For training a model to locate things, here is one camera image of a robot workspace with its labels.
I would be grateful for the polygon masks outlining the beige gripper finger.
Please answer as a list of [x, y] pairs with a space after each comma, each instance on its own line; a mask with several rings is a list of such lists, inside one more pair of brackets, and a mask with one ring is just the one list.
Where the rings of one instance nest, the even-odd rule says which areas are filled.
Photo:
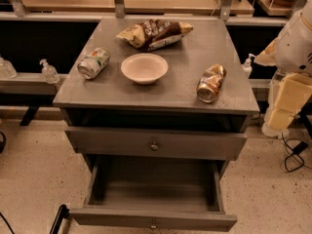
[[275, 66], [276, 42], [274, 39], [259, 55], [254, 58], [254, 62], [263, 66]]
[[311, 96], [311, 77], [300, 73], [287, 75], [279, 83], [279, 91], [266, 126], [272, 131], [283, 132]]

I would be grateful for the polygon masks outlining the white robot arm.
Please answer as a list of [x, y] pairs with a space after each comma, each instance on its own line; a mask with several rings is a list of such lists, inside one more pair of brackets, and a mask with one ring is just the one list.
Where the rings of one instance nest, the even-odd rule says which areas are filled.
[[279, 35], [254, 62], [276, 66], [270, 81], [262, 132], [277, 137], [312, 96], [312, 0], [293, 14]]

